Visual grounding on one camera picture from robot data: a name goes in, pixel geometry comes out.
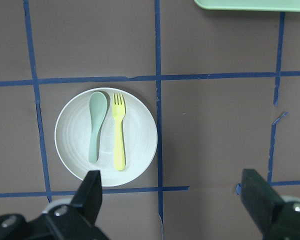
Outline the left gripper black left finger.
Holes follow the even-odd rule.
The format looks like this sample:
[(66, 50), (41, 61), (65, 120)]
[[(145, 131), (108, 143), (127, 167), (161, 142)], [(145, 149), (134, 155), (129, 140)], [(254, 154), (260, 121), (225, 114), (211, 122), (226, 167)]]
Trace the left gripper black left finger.
[(101, 240), (103, 232), (95, 223), (102, 193), (101, 173), (91, 170), (70, 201), (49, 203), (34, 220), (18, 213), (0, 215), (0, 240)]

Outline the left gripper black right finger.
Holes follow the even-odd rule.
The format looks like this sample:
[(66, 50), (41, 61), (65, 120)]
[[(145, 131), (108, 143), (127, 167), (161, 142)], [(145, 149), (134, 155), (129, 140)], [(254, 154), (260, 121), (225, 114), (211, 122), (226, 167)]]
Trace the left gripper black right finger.
[(264, 240), (300, 240), (299, 197), (278, 194), (255, 169), (244, 169), (240, 199)]

